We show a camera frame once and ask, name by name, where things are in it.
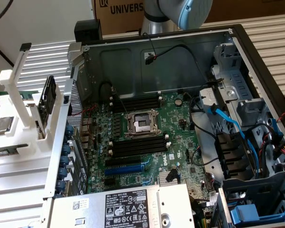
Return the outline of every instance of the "green circuit board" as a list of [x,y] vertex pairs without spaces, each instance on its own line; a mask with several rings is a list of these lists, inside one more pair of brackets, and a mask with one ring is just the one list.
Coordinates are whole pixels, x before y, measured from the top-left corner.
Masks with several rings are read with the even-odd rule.
[[[110,189],[117,189],[127,186],[154,185],[159,183],[159,174],[176,168],[180,174],[181,183],[186,183],[190,194],[194,198],[202,199],[208,197],[206,187],[201,187],[201,181],[205,180],[203,167],[195,166],[186,159],[186,150],[190,156],[198,147],[198,140],[195,131],[189,130],[189,102],[183,101],[180,107],[175,105],[177,98],[182,99],[182,95],[177,93],[162,94],[161,108],[156,109],[158,128],[161,132],[169,135],[171,147],[166,152],[142,155],[142,162],[149,163],[142,173],[129,173],[124,175],[105,176],[105,161],[111,159],[108,156],[109,138],[114,134],[114,120],[120,120],[120,137],[114,138],[116,141],[127,140],[124,132],[127,131],[127,120],[124,113],[113,114],[108,107],[103,105],[96,108],[91,116],[86,114],[83,124],[97,122],[97,127],[92,127],[95,135],[100,136],[97,141],[97,150],[93,149],[93,143],[85,143],[87,158],[89,161],[89,175],[87,193],[102,192]],[[181,127],[179,120],[185,120],[186,126]],[[104,179],[115,178],[115,186],[105,186]]]

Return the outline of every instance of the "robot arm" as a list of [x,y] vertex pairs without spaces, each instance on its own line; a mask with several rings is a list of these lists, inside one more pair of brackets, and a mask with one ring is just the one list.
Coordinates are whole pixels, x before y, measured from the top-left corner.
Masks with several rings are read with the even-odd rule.
[[142,33],[156,34],[197,29],[206,20],[212,0],[145,0],[145,18]]

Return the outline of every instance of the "cardboard box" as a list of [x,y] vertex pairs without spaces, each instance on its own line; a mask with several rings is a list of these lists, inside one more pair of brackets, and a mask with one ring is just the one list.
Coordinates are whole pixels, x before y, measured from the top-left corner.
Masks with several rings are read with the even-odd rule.
[[144,0],[92,0],[103,35],[138,31],[143,25]]
[[[103,35],[141,29],[143,3],[144,0],[92,0]],[[206,23],[281,14],[285,14],[285,0],[213,0]]]
[[285,0],[213,0],[206,23],[285,14]]

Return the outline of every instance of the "cpu socket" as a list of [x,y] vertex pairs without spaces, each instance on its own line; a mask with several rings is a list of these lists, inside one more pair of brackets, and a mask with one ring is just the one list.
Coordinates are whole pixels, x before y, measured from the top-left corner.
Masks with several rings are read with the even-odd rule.
[[156,116],[159,112],[155,110],[129,113],[125,115],[128,120],[128,132],[124,134],[125,137],[147,137],[151,135],[158,135],[162,133],[158,129]]

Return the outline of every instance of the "power supply label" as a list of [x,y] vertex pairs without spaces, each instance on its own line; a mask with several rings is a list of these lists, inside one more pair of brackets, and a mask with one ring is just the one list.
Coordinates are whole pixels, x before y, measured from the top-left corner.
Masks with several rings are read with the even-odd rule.
[[148,228],[147,190],[105,196],[105,228]]

